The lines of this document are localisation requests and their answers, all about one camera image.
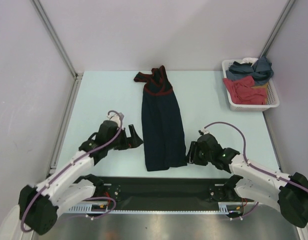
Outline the navy jersey tank top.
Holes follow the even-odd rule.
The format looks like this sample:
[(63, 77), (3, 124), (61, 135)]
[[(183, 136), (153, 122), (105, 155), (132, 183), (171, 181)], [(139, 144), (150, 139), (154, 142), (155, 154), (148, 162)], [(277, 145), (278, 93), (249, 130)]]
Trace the navy jersey tank top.
[(151, 74), (139, 72), (133, 79), (143, 86), (141, 124), (145, 166), (148, 172), (187, 165), (185, 133), (180, 107), (162, 65)]

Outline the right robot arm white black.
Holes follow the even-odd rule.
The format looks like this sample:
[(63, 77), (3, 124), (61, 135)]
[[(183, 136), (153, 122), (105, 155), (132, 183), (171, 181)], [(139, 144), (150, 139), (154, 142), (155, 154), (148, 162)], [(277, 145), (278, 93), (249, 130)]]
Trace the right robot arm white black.
[(298, 228), (308, 224), (308, 179), (303, 174), (289, 175), (254, 163), (235, 149), (221, 147), (210, 133), (191, 142), (186, 160), (231, 174), (224, 188), (229, 200), (254, 200), (277, 210)]

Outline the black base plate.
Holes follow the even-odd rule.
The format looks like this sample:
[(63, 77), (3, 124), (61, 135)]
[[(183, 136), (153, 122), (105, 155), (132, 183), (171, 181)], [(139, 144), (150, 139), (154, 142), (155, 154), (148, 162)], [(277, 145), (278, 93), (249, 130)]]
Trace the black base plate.
[(174, 201), (182, 203), (249, 203), (231, 188), (226, 188), (226, 178), (152, 178), (104, 177), (104, 192), (120, 202)]

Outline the blue-grey tank top in basket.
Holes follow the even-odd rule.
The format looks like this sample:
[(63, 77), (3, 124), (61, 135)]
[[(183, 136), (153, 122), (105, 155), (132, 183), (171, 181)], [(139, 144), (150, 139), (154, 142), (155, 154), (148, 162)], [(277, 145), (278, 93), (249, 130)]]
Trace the blue-grey tank top in basket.
[(274, 75), (272, 63), (266, 56), (262, 56), (253, 65), (250, 63), (240, 64), (240, 61), (234, 61), (225, 71), (226, 77), (232, 81), (240, 80), (251, 76), (256, 86), (262, 86), (269, 82)]

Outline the right aluminium frame post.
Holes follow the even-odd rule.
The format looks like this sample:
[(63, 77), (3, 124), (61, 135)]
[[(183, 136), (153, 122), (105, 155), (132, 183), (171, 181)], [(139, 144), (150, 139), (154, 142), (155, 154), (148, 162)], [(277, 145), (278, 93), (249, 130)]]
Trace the right aluminium frame post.
[(267, 38), (264, 47), (262, 48), (259, 57), (267, 56), (272, 45), (274, 44), (277, 36), (279, 35), (283, 25), (285, 24), (286, 20), (288, 19), (291, 11), (293, 10), (294, 6), (296, 5), (298, 1), (297, 0), (288, 0), (282, 9), (282, 12), (280, 13), (276, 23), (274, 24), (274, 27)]

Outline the white plastic laundry basket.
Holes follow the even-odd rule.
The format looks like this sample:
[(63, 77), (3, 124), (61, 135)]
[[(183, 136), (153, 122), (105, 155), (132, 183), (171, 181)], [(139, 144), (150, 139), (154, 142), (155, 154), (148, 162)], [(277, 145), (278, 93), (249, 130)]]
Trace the white plastic laundry basket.
[(226, 93), (229, 102), (229, 108), (231, 111), (234, 112), (264, 112), (270, 108), (276, 108), (280, 105), (279, 97), (272, 78), (269, 79), (267, 84), (266, 105), (236, 104), (233, 103), (231, 95), (228, 90), (226, 90)]

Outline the red tank top in basket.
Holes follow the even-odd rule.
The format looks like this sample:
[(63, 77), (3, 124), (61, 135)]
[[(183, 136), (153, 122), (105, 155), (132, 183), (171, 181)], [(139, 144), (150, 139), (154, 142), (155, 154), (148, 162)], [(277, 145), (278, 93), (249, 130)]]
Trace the red tank top in basket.
[(231, 101), (237, 105), (266, 105), (268, 84), (256, 86), (252, 76), (239, 80), (223, 78), (223, 83), (230, 94)]

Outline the aluminium frame post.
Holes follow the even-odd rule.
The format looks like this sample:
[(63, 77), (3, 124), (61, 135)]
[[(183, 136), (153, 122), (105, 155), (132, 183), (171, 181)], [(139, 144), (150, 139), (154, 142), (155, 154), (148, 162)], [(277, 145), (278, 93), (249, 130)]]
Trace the aluminium frame post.
[(47, 34), (49, 35), (52, 43), (54, 44), (59, 56), (61, 57), (63, 63), (65, 64), (67, 70), (69, 71), (70, 75), (73, 77), (74, 80), (81, 80), (83, 77), (82, 72), (77, 72), (75, 67), (58, 35), (56, 32), (43, 4), (40, 0), (30, 0), (34, 10), (36, 11), (39, 19), (42, 22), (43, 27), (46, 29)]
[(293, 10), (294, 6), (296, 5), (298, 1), (297, 0), (288, 0), (282, 9), (282, 12), (280, 13), (276, 23), (274, 24), (274, 27), (267, 38), (264, 47), (262, 48), (259, 57), (267, 56), (272, 45), (274, 44), (277, 36), (279, 35), (283, 25), (285, 24), (286, 20), (288, 19), (291, 11)]

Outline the white cloth in basket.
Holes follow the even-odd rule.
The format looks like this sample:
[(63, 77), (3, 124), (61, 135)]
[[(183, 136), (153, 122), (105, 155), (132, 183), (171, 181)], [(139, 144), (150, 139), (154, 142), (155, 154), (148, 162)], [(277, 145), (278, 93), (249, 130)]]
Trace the white cloth in basket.
[(254, 64), (258, 61), (259, 59), (256, 57), (245, 57), (241, 60), (240, 64)]

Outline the left aluminium frame post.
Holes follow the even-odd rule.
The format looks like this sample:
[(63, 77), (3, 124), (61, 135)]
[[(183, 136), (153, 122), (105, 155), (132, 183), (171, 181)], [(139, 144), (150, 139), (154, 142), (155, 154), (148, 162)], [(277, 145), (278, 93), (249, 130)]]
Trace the left aluminium frame post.
[(63, 63), (65, 64), (67, 70), (69, 71), (70, 75), (73, 77), (74, 80), (81, 80), (83, 77), (82, 72), (77, 72), (75, 67), (58, 35), (56, 32), (43, 4), (40, 0), (30, 0), (34, 10), (36, 11), (39, 19), (42, 22), (43, 27), (46, 29), (47, 34), (49, 35), (52, 43), (54, 44), (59, 56), (61, 57)]

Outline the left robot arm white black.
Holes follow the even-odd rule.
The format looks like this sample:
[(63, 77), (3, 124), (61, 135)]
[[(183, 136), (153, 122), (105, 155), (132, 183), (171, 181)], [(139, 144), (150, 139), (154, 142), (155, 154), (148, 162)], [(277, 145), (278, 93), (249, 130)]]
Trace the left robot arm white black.
[(34, 186), (26, 185), (19, 194), (20, 229), (46, 234), (58, 218), (82, 201), (103, 201), (100, 214), (88, 213), (89, 220), (111, 213), (117, 197), (108, 194), (104, 182), (93, 174), (82, 174), (104, 159), (111, 150), (134, 149), (143, 144), (132, 124), (126, 135), (121, 120), (105, 120), (78, 148), (71, 160), (60, 170)]

